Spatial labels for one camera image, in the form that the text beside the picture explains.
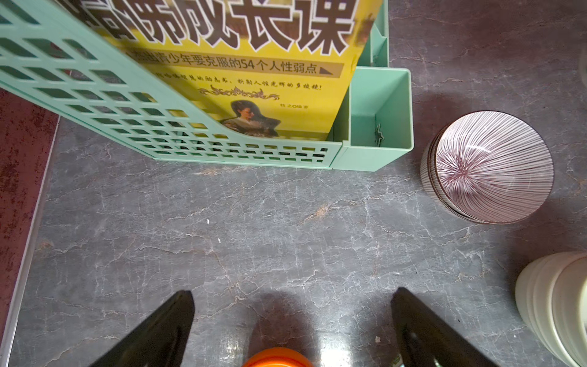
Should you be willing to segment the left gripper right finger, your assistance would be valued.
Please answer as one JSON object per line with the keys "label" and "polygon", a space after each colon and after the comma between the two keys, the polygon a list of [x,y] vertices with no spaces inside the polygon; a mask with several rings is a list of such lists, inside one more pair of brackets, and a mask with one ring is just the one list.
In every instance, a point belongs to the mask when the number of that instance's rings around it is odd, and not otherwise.
{"label": "left gripper right finger", "polygon": [[391,313],[403,366],[495,366],[405,287],[394,292]]}

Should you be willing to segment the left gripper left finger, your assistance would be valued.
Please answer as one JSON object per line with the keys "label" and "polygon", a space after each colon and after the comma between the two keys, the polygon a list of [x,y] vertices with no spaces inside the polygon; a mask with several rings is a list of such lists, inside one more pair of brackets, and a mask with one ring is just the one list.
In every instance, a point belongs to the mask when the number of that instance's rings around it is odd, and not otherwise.
{"label": "left gripper left finger", "polygon": [[194,314],[192,292],[178,291],[92,365],[179,366]]}

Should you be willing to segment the orange bowl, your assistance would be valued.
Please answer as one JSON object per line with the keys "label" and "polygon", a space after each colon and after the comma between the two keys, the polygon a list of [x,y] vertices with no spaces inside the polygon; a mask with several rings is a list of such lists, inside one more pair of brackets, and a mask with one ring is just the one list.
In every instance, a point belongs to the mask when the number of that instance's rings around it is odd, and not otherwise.
{"label": "orange bowl", "polygon": [[313,364],[292,349],[275,347],[256,353],[242,367],[313,367]]}

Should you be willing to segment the cream bowl front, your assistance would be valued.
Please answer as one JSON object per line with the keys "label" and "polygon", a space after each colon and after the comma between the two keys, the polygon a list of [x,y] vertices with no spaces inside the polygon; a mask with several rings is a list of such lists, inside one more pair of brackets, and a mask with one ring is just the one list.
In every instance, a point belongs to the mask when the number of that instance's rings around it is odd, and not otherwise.
{"label": "cream bowl front", "polygon": [[516,281],[522,320],[568,366],[586,365],[586,253],[559,252],[527,265]]}

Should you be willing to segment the purple striped bowl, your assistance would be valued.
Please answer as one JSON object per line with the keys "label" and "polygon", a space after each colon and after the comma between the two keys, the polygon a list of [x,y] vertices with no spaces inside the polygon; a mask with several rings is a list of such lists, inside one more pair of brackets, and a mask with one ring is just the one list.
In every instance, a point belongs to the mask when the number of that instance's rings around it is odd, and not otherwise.
{"label": "purple striped bowl", "polygon": [[420,180],[447,211],[474,223],[520,222],[553,189],[553,159],[538,132],[498,111],[469,113],[443,128],[424,150]]}

